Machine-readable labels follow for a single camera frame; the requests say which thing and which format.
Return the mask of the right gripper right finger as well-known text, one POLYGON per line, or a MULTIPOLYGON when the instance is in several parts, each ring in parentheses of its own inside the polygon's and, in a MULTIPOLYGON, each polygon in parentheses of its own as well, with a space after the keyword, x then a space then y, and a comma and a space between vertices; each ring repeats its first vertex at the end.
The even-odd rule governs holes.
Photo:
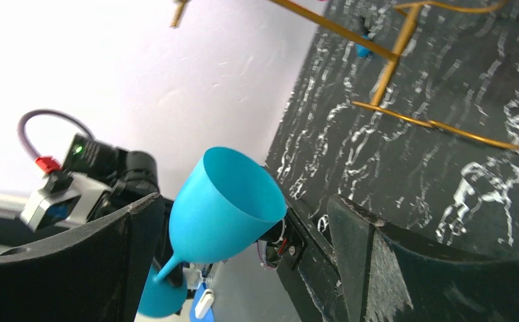
POLYGON ((439 244, 339 195, 327 212, 350 321, 519 321, 519 258, 439 244))

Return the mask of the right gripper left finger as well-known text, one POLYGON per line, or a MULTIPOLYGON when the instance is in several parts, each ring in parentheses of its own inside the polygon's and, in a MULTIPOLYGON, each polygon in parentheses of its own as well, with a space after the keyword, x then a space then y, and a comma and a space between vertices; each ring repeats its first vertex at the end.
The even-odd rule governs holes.
POLYGON ((0 321, 133 321, 165 217, 150 194, 0 255, 0 321))

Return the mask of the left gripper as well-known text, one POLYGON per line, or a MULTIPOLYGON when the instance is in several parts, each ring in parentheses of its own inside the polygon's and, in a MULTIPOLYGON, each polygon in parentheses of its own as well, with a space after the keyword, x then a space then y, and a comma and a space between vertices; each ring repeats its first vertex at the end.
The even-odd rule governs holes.
MULTIPOLYGON (((140 199, 139 196, 119 199, 118 197, 113 196, 111 193, 108 193, 107 196, 104 197, 104 214, 110 214, 111 212, 114 212, 138 199, 140 199)), ((168 225, 174 201, 164 198, 164 202, 164 222, 162 224, 158 243, 154 252, 154 259, 152 262, 152 267, 157 271, 161 270, 162 267, 168 262, 173 252, 170 243, 168 225)), ((196 289, 196 287, 201 282, 212 284, 213 278, 217 272, 217 264, 189 264, 188 262, 183 262, 177 265, 177 267, 175 267, 173 271, 169 273, 167 277, 165 277, 166 283, 170 286, 173 286, 174 288, 179 288, 181 286, 182 273, 184 268, 188 269, 187 285, 189 289, 196 289)))

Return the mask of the blue front wine glass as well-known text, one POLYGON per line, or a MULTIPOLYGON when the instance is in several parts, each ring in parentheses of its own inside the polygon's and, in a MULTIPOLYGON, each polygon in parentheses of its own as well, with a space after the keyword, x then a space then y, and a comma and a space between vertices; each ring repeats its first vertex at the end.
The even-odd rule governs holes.
POLYGON ((183 262, 212 264, 229 259, 283 220, 287 206, 275 180, 245 154, 209 148, 180 189, 168 222, 172 256, 150 268, 137 312, 162 318, 175 314, 187 297, 166 277, 183 262))

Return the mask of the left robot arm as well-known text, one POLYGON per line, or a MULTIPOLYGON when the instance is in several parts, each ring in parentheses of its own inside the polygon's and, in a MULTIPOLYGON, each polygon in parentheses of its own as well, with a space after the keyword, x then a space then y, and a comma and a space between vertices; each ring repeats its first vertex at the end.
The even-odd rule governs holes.
POLYGON ((110 146, 76 134, 62 167, 83 174, 88 183, 101 184, 103 191, 80 223, 88 223, 119 210, 152 193, 160 192, 156 160, 142 151, 110 146))

